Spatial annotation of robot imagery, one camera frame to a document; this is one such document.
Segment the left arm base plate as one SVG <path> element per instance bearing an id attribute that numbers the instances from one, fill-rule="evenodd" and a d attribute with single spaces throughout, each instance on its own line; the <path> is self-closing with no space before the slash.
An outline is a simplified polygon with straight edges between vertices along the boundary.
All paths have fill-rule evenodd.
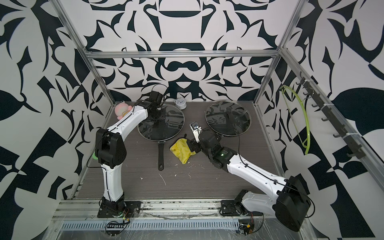
<path id="1" fill-rule="evenodd" d="M 109 209 L 105 204 L 101 204 L 97 218 L 130 218 L 134 215 L 138 215 L 141 212 L 141 205 L 141 201 L 125 201 L 123 209 L 116 212 Z"/>

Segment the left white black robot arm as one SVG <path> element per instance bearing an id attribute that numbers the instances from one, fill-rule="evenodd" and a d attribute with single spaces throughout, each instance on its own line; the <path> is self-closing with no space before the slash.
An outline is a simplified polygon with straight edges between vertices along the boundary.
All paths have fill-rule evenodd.
<path id="1" fill-rule="evenodd" d="M 149 98 L 138 100 L 134 105 L 117 104 L 115 114 L 118 122 L 107 129 L 99 129 L 96 133 L 95 157 L 103 170 L 104 194 L 101 207 L 120 214 L 125 208 L 122 188 L 122 163 L 126 159 L 125 139 L 143 121 L 157 119 L 162 114 L 164 95 L 151 91 Z"/>

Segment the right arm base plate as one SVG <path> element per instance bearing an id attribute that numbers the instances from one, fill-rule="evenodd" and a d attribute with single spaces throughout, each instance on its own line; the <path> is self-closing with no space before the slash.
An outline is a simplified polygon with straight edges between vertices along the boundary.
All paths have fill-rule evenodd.
<path id="1" fill-rule="evenodd" d="M 220 204 L 219 214 L 224 217 L 261 217 L 263 215 L 263 213 L 260 212 L 250 212 L 246 210 L 240 202 L 235 200 L 221 200 Z"/>

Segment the yellow microfiber cloth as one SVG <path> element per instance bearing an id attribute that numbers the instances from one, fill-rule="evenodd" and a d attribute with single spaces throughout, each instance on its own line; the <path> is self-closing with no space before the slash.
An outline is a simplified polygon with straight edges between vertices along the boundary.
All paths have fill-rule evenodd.
<path id="1" fill-rule="evenodd" d="M 179 138 L 176 142 L 170 147 L 170 151 L 175 155 L 180 162 L 185 165 L 191 156 L 194 156 L 196 152 L 192 152 L 188 146 L 186 138 Z"/>

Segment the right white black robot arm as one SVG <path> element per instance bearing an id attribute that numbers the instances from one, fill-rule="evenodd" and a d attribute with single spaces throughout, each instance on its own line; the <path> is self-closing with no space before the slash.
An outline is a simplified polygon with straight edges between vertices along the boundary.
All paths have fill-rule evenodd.
<path id="1" fill-rule="evenodd" d="M 238 194 L 237 211 L 240 215 L 245 212 L 275 215 L 286 228 L 300 231 L 313 203 L 299 179 L 286 179 L 252 164 L 240 153 L 221 146 L 221 138 L 210 129 L 197 128 L 192 132 L 193 139 L 187 141 L 192 152 L 204 153 L 214 167 L 246 180 L 266 194 L 263 199 L 250 191 Z"/>

